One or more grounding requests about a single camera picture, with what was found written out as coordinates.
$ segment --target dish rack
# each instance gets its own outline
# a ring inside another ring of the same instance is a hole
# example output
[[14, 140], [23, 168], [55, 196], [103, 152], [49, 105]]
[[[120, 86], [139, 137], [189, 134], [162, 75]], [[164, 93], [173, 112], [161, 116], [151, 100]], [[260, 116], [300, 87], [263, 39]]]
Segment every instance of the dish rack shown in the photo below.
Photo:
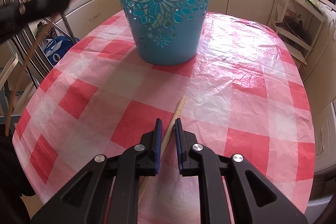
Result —
[[283, 22], [285, 14], [286, 14], [286, 11], [287, 11], [287, 8], [288, 8], [289, 0], [285, 1], [285, 6], [284, 6], [282, 12], [278, 13], [277, 20], [276, 21], [273, 20], [272, 24], [275, 27], [277, 34], [281, 34], [281, 35], [287, 37], [288, 39], [290, 39], [294, 43], [298, 44], [300, 47], [302, 47], [305, 50], [305, 53], [302, 54], [301, 51], [299, 51], [298, 49], [294, 48], [293, 46], [289, 45], [287, 42], [284, 41], [286, 47], [288, 48], [288, 51], [295, 58], [295, 60], [298, 61], [300, 64], [307, 66], [306, 58], [308, 57], [309, 53], [311, 52], [311, 50], [314, 47], [314, 44], [316, 42], [317, 37], [320, 34], [320, 31], [321, 31], [321, 28], [322, 28], [322, 25], [323, 25], [323, 22], [324, 22], [325, 18], [324, 18], [324, 16], [322, 14], [320, 14], [313, 7], [312, 4], [308, 3], [307, 1], [305, 1], [305, 0], [293, 0], [293, 1], [296, 2], [296, 3], [298, 3], [298, 4], [300, 4], [306, 10], [308, 10], [310, 12], [310, 14], [311, 14], [310, 20], [307, 20], [306, 23], [305, 23], [305, 25], [303, 26], [306, 30], [310, 26], [310, 23], [311, 23], [311, 20], [312, 20], [313, 17], [317, 18], [318, 21], [319, 21], [317, 32], [312, 37], [312, 43], [311, 43], [311, 45], [308, 45], [302, 39], [300, 39], [296, 35], [292, 34], [291, 32], [288, 32], [284, 28], [276, 26], [276, 23]]

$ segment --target pot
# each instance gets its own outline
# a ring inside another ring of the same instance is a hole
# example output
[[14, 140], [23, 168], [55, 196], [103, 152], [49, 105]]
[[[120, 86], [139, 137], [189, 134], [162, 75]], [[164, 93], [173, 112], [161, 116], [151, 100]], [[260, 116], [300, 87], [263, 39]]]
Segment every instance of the pot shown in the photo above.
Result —
[[310, 45], [312, 42], [309, 33], [303, 28], [301, 20], [299, 23], [297, 23], [294, 18], [286, 16], [284, 21], [276, 23], [276, 26], [288, 30], [308, 45]]

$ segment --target pink checkered tablecloth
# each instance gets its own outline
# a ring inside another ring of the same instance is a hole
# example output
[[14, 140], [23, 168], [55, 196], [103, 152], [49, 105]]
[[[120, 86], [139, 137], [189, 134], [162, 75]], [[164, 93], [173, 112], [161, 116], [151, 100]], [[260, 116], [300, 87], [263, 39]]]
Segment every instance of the pink checkered tablecloth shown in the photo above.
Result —
[[[123, 11], [73, 46], [42, 82], [13, 137], [19, 161], [46, 203], [95, 155], [122, 154], [163, 132], [182, 96], [185, 130], [215, 153], [244, 155], [302, 212], [315, 144], [299, 72], [261, 24], [207, 14], [198, 54], [154, 66], [137, 54]], [[139, 223], [199, 223], [197, 177], [182, 178], [172, 138], [139, 205]]]

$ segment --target drawer handle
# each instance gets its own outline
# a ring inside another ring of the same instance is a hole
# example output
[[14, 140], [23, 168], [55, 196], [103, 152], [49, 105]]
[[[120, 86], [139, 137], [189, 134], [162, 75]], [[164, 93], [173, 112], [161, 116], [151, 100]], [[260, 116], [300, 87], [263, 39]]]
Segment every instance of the drawer handle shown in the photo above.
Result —
[[323, 145], [323, 127], [321, 127], [321, 144], [322, 144], [322, 151], [321, 154], [324, 152], [324, 145]]
[[96, 15], [96, 16], [90, 18], [89, 20], [92, 20], [92, 19], [96, 18], [96, 17], [99, 16], [99, 15], [100, 15], [100, 13], [99, 13], [98, 15]]
[[332, 19], [332, 20], [330, 21], [330, 23], [329, 23], [328, 35], [330, 34], [330, 26], [331, 26], [331, 23], [332, 23], [332, 22], [335, 22], [335, 19]]

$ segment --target blue bag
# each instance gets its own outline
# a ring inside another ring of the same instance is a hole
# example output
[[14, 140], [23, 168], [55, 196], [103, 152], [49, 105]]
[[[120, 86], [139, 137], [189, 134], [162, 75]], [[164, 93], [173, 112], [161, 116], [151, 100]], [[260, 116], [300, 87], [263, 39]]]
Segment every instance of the blue bag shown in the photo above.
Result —
[[73, 45], [70, 38], [61, 35], [55, 39], [50, 39], [50, 42], [44, 49], [44, 54], [50, 63], [55, 66]]

